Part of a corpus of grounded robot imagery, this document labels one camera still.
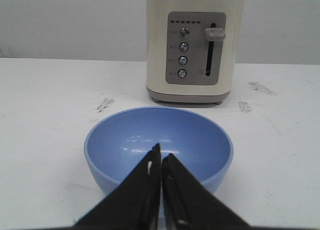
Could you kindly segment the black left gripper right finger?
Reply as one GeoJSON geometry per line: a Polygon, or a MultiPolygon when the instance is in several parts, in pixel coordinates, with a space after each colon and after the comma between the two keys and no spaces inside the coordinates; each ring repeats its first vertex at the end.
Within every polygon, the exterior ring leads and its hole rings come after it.
{"type": "Polygon", "coordinates": [[[162,191],[166,226],[249,226],[173,154],[162,161],[162,191]]]}

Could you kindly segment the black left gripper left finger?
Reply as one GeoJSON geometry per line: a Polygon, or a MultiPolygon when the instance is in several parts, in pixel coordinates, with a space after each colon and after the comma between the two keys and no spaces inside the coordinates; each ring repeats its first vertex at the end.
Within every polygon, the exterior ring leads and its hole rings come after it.
{"type": "Polygon", "coordinates": [[[157,227],[161,147],[156,144],[124,181],[74,227],[157,227]]]}

